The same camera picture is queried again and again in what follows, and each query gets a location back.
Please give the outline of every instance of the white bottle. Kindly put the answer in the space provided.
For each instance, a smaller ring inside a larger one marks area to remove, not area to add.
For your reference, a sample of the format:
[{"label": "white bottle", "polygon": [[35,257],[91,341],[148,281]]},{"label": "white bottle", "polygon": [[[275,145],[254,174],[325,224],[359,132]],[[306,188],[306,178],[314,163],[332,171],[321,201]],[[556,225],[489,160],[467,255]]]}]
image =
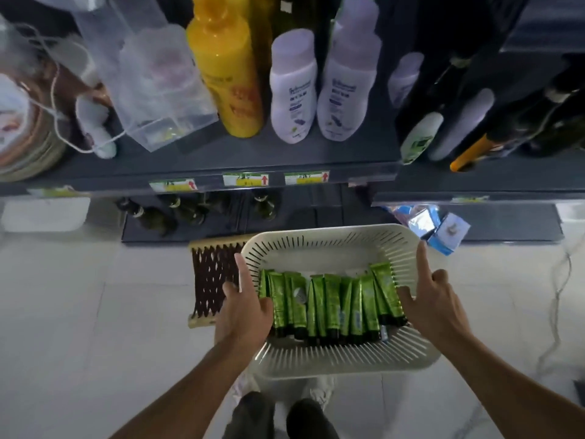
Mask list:
[{"label": "white bottle", "polygon": [[400,147],[402,163],[410,165],[432,143],[435,135],[443,124],[443,116],[438,112],[425,115],[406,136]]},{"label": "white bottle", "polygon": [[413,90],[414,83],[417,82],[420,74],[420,65],[425,56],[420,52],[410,52],[404,55],[399,65],[396,67],[388,79],[388,95],[392,106],[399,109],[410,91]]},{"label": "white bottle", "polygon": [[486,117],[494,105],[495,96],[491,89],[482,89],[465,104],[459,117],[448,127],[445,134],[438,136],[435,144],[429,149],[429,160],[438,162],[447,157],[458,147],[467,135]]},{"label": "white bottle", "polygon": [[317,109],[315,37],[309,29],[293,29],[272,43],[270,121],[287,143],[304,139]]},{"label": "white bottle", "polygon": [[382,41],[373,33],[350,28],[339,32],[327,56],[317,101],[317,121],[327,139],[346,140],[362,124],[381,48]]},{"label": "white bottle", "polygon": [[374,33],[380,9],[374,0],[342,0],[333,22],[329,49],[343,28]]}]

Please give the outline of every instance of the trousers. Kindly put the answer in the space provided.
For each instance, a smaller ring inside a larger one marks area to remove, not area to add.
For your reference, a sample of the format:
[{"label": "trousers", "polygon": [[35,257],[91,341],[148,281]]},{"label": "trousers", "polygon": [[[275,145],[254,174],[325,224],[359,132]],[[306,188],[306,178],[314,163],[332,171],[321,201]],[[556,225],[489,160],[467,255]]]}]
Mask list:
[{"label": "trousers", "polygon": [[[287,416],[289,439],[339,439],[321,407],[312,399],[296,402]],[[253,391],[234,409],[223,439],[274,439],[274,402]]]}]

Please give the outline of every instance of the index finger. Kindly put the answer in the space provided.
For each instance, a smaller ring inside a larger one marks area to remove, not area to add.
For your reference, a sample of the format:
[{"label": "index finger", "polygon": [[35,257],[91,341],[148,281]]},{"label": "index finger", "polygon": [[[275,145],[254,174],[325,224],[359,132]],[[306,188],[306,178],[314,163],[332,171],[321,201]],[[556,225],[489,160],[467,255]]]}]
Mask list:
[{"label": "index finger", "polygon": [[236,259],[236,265],[238,265],[238,271],[240,272],[240,292],[248,293],[254,291],[254,282],[252,281],[252,275],[246,265],[246,261],[241,254],[234,254],[233,257]]},{"label": "index finger", "polygon": [[423,241],[420,241],[417,246],[417,271],[419,280],[433,281],[431,268],[427,260],[427,245]]}]

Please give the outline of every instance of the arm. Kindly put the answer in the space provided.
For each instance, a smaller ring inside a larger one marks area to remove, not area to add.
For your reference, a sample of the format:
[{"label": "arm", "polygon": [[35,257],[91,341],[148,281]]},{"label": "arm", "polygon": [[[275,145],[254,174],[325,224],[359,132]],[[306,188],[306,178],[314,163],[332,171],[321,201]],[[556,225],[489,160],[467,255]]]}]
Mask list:
[{"label": "arm", "polygon": [[272,326],[272,301],[258,300],[242,256],[241,292],[225,283],[213,347],[187,376],[123,426],[111,439],[201,439],[230,386],[262,346]]},{"label": "arm", "polygon": [[585,410],[516,371],[473,336],[447,272],[431,274],[417,250],[417,297],[398,289],[404,312],[455,366],[506,439],[585,435]]}]

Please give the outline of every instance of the price tag holder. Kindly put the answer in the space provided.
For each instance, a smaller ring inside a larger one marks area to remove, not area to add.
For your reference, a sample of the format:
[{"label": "price tag holder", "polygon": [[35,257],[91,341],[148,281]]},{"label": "price tag holder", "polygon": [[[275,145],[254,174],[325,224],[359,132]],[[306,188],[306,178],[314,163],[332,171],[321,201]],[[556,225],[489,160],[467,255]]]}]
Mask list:
[{"label": "price tag holder", "polygon": [[192,178],[180,178],[176,180],[156,180],[149,182],[155,192],[195,192],[197,185]]},{"label": "price tag holder", "polygon": [[58,198],[58,197],[89,197],[89,192],[75,191],[70,185],[58,186],[55,188],[27,188],[30,195],[39,198]]},{"label": "price tag holder", "polygon": [[483,203],[489,200],[489,195],[482,195],[481,197],[453,197],[451,203]]},{"label": "price tag holder", "polygon": [[270,185],[270,176],[265,173],[224,173],[223,185],[242,188]]},{"label": "price tag holder", "polygon": [[290,185],[306,185],[310,183],[327,183],[329,171],[311,171],[309,173],[285,173],[284,182]]}]

